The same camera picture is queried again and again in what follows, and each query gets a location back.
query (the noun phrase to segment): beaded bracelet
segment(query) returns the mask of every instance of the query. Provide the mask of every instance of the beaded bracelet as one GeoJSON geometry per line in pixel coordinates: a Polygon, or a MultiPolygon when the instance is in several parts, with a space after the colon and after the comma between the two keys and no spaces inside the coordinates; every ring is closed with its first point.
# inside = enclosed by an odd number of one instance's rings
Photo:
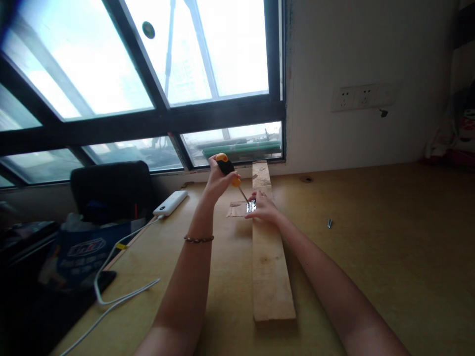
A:
{"type": "Polygon", "coordinates": [[[213,240],[214,240],[214,236],[206,237],[206,238],[203,238],[203,239],[192,239],[192,238],[188,237],[188,235],[185,235],[185,237],[184,237],[183,239],[185,239],[185,241],[186,241],[186,242],[189,242],[189,243],[200,243],[200,242],[210,242],[210,241],[213,241],[213,240]]]}

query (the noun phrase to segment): black window frame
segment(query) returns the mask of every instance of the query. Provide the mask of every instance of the black window frame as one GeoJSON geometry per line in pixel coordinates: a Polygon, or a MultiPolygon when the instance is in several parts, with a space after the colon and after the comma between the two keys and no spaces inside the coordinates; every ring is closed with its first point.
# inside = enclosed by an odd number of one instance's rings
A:
{"type": "MultiPolygon", "coordinates": [[[[86,153],[84,146],[169,136],[184,168],[150,173],[163,175],[177,171],[201,171],[209,169],[209,166],[195,167],[192,164],[180,135],[280,121],[282,123],[282,157],[272,158],[269,161],[285,162],[285,75],[281,76],[280,64],[280,48],[282,46],[282,71],[285,73],[284,0],[263,0],[269,93],[177,107],[170,107],[168,104],[125,0],[102,0],[102,2],[154,108],[133,113],[106,115],[89,120],[64,122],[49,107],[43,96],[29,83],[28,79],[15,69],[15,65],[10,62],[7,56],[1,53],[0,83],[35,116],[42,126],[0,132],[0,142],[2,143],[0,157],[67,148],[86,167],[95,165],[95,162],[86,153]]],[[[21,1],[13,1],[13,4],[6,9],[6,21],[0,34],[0,43],[3,42],[6,28],[16,15],[16,9],[20,3],[21,1]]],[[[238,165],[250,163],[251,161],[239,162],[238,165]]],[[[15,187],[51,185],[69,181],[30,184],[1,162],[0,175],[15,184],[15,187]]]]}

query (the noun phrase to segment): white power bank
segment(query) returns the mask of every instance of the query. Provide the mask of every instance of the white power bank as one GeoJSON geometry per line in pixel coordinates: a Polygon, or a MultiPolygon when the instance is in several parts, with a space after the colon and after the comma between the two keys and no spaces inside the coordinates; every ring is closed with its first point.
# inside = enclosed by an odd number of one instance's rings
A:
{"type": "Polygon", "coordinates": [[[159,205],[153,211],[155,216],[165,215],[169,216],[179,204],[187,197],[188,192],[186,190],[177,190],[172,195],[170,195],[167,200],[165,200],[162,204],[159,205]]]}

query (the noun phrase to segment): white wall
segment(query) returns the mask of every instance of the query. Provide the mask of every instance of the white wall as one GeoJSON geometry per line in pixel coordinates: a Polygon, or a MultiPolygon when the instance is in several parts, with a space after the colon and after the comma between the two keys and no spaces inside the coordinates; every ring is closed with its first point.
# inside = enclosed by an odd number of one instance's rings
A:
{"type": "MultiPolygon", "coordinates": [[[[448,99],[451,25],[457,0],[289,0],[287,163],[272,175],[413,162],[448,99]],[[401,83],[397,102],[330,112],[333,88],[401,83]]],[[[250,168],[240,169],[245,177],[250,168]]],[[[153,178],[170,192],[206,173],[153,178]]],[[[64,187],[4,193],[37,219],[59,220],[74,207],[64,187]]]]}

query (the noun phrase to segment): chair backrest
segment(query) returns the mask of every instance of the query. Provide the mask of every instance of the chair backrest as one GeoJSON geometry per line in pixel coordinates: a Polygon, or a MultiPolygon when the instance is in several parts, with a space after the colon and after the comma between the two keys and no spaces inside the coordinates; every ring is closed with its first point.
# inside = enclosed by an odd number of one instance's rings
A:
{"type": "Polygon", "coordinates": [[[78,168],[71,189],[84,221],[108,223],[119,219],[151,218],[158,206],[148,166],[143,161],[78,168]]]}

